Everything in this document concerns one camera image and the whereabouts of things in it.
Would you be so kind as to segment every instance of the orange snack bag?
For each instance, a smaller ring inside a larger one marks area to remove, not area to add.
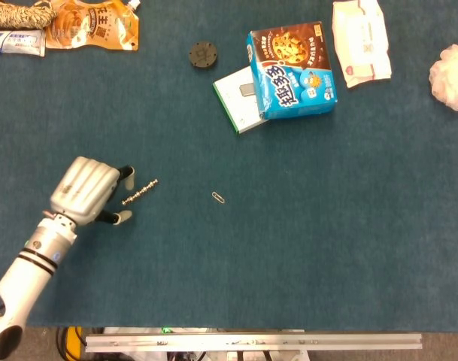
[[[57,17],[45,29],[48,48],[96,45],[111,50],[138,49],[138,17],[120,0],[100,4],[52,0],[51,4]]]

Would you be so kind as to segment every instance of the floor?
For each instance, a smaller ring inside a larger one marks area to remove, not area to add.
[[[55,329],[28,328],[10,361],[60,361]],[[423,349],[409,351],[336,351],[309,353],[311,361],[458,361],[458,334],[424,334]]]

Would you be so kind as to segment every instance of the black round object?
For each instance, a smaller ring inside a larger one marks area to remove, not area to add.
[[[199,41],[190,50],[189,59],[196,68],[210,68],[217,60],[217,48],[208,41]]]
[[[21,342],[23,330],[19,326],[8,327],[0,333],[0,359],[7,359]]]

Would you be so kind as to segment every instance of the robotic hand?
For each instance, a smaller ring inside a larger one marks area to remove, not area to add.
[[[47,282],[73,245],[76,226],[93,221],[114,225],[128,220],[131,211],[110,213],[103,207],[120,181],[134,187],[131,166],[112,168],[93,159],[76,158],[51,196],[53,213],[45,211],[38,224],[0,281],[5,313],[0,313],[0,360],[7,359],[21,342],[26,319]]]

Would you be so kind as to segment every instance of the toothpaste tube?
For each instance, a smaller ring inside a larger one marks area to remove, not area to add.
[[[0,53],[45,56],[45,31],[0,31]]]

